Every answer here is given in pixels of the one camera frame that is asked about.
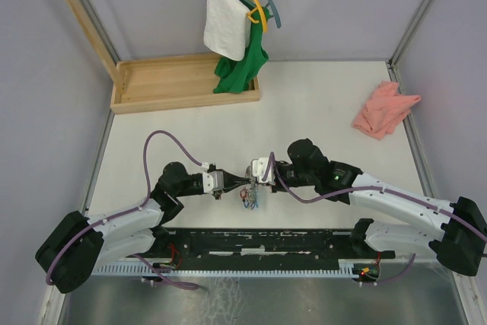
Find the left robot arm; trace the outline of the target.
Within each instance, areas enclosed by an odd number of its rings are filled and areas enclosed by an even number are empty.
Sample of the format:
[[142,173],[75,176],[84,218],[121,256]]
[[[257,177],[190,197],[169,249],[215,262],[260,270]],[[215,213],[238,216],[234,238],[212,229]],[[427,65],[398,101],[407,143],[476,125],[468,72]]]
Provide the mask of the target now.
[[91,217],[68,213],[35,254],[46,273],[47,285],[67,294],[81,286],[92,272],[123,257],[148,252],[161,256],[168,238],[159,232],[183,209],[184,196],[222,194],[254,182],[211,164],[202,173],[189,174],[180,162],[166,165],[154,189],[141,202]]

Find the key with red tag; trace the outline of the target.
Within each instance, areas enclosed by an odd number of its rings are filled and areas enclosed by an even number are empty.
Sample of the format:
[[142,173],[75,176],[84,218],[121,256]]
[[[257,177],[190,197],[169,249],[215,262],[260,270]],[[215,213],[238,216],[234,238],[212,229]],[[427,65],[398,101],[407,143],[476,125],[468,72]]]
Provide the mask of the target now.
[[247,200],[247,190],[246,189],[242,189],[240,191],[240,198],[241,198],[242,201]]

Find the pink cloth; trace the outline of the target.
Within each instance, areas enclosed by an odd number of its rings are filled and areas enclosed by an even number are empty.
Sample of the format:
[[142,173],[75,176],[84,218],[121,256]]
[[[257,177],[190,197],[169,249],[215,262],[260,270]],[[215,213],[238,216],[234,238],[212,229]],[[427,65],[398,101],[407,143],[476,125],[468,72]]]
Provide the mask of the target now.
[[398,82],[382,81],[354,118],[352,127],[380,141],[394,133],[421,99],[419,95],[401,94]]

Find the wooden tray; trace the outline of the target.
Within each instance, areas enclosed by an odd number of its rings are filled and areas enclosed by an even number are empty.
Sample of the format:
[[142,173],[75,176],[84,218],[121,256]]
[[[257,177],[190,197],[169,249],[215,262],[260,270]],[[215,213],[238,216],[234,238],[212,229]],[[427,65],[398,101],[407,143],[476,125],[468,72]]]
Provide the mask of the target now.
[[257,78],[240,94],[213,92],[219,82],[214,73],[219,59],[217,54],[203,53],[118,62],[126,91],[113,89],[110,109],[128,114],[258,101]]

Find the white towel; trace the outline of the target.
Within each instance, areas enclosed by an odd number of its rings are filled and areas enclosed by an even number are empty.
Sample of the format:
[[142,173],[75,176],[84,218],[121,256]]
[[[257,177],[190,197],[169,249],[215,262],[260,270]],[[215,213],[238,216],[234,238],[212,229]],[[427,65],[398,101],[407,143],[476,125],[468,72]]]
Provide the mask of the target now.
[[249,12],[240,0],[206,0],[205,46],[230,60],[242,60],[250,42]]

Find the wooden rack post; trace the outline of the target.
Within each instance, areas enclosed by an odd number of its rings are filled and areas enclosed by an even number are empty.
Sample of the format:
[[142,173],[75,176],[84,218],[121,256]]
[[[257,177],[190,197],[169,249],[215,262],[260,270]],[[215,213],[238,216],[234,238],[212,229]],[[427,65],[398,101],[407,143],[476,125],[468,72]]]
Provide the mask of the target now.
[[93,17],[88,14],[88,8],[81,0],[65,0],[65,2],[76,17],[94,51],[99,56],[117,91],[123,94],[126,91],[123,77],[120,75],[115,60],[110,55],[109,49],[103,41],[100,31],[96,28]]

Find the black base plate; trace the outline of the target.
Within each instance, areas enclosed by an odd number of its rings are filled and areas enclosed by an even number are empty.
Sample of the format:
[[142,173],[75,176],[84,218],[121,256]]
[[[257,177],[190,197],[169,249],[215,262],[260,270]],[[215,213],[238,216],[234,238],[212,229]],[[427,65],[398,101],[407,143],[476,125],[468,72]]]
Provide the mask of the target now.
[[174,258],[178,269],[209,271],[336,270],[340,260],[393,259],[379,254],[350,230],[276,228],[167,228],[145,259]]

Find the key with blue tag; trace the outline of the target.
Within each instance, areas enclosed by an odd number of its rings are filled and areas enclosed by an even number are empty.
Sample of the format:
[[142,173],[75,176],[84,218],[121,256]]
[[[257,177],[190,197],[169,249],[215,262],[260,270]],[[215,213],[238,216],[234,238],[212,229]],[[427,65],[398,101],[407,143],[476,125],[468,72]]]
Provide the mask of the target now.
[[247,200],[242,201],[245,209],[254,210],[259,208],[259,190],[257,187],[246,187]]

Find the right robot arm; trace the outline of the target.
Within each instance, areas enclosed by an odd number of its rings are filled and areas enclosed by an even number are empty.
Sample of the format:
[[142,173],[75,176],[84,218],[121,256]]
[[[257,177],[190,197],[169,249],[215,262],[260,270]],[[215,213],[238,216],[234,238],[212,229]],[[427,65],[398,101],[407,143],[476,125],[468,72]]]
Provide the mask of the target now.
[[315,202],[342,202],[398,220],[396,225],[360,220],[349,238],[354,255],[367,257],[384,251],[432,255],[453,272],[477,275],[486,255],[486,220],[471,199],[451,202],[408,193],[358,167],[329,160],[310,139],[291,143],[288,156],[289,162],[277,161],[274,155],[253,161],[253,178],[273,192],[291,193],[295,187],[312,186],[318,195]]

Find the green garment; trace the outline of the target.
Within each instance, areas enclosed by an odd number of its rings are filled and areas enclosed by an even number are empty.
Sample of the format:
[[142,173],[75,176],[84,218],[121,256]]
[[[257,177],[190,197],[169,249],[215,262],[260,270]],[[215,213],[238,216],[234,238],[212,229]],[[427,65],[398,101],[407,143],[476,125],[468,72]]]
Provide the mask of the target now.
[[268,53],[263,49],[263,28],[261,24],[250,24],[250,42],[245,50],[244,58],[233,61],[220,56],[214,73],[219,78],[213,89],[215,94],[239,94],[247,91],[250,81],[255,78],[262,66],[269,60]]

